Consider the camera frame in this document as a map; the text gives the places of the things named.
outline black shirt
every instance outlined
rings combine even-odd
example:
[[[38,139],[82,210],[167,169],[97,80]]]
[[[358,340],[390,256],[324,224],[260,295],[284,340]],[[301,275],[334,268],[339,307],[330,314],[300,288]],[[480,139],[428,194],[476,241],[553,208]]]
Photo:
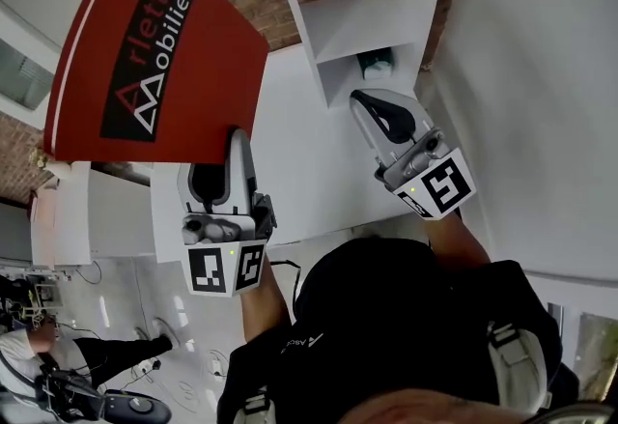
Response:
[[[232,353],[218,422],[265,386],[278,424],[337,422],[373,395],[404,388],[498,404],[489,322],[539,338],[548,379],[561,357],[555,321],[520,266],[447,274],[414,240],[352,240],[309,272],[297,321]]]

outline black sleeve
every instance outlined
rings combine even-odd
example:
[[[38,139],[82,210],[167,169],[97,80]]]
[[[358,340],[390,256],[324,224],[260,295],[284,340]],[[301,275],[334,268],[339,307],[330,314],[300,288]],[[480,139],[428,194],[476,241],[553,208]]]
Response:
[[[217,407],[217,424],[232,424],[249,397],[269,381],[275,362],[287,342],[289,326],[265,331],[230,355],[230,367]]]
[[[518,263],[502,261],[465,271],[455,277],[454,287],[469,299],[470,308],[488,321],[512,323],[534,333],[541,343],[551,382],[562,359],[558,324],[539,301]]]

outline red bag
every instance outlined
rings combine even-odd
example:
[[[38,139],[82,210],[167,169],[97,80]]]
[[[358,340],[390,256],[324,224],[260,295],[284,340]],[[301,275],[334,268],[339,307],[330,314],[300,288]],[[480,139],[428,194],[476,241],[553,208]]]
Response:
[[[60,160],[223,163],[251,135],[267,42],[227,0],[82,0],[45,149]]]

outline tiled floor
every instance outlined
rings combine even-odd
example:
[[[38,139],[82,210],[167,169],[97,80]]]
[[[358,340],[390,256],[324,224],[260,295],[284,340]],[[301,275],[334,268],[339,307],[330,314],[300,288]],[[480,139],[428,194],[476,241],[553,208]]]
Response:
[[[419,230],[417,218],[409,215],[278,246],[270,249],[268,255],[273,261],[288,259],[299,264],[304,278],[324,254],[354,237],[379,234],[422,240]],[[224,381],[210,374],[213,359],[210,351],[219,352],[215,356],[223,360],[225,370],[225,358],[243,343],[239,299],[191,296],[180,263],[160,265],[155,258],[103,259],[98,263],[102,271],[99,284],[89,285],[78,276],[62,284],[67,306],[62,321],[92,329],[104,339],[131,340],[135,326],[154,334],[151,319],[154,316],[165,319],[177,330],[181,347],[160,358],[162,367],[150,374],[150,380],[143,378],[127,389],[165,401],[172,408],[175,423],[215,422],[216,401]],[[95,266],[81,271],[89,279],[98,278]],[[291,303],[295,269],[279,266],[275,275]],[[71,337],[83,334],[68,328],[63,330]],[[108,387],[120,388],[132,379],[131,373],[125,371]]]

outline black pants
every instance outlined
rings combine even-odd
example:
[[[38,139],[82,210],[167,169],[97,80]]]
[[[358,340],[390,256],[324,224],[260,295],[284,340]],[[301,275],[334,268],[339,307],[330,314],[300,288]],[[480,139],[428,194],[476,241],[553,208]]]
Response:
[[[142,360],[172,350],[172,342],[166,336],[134,342],[98,338],[77,338],[74,341],[86,359],[95,388]]]

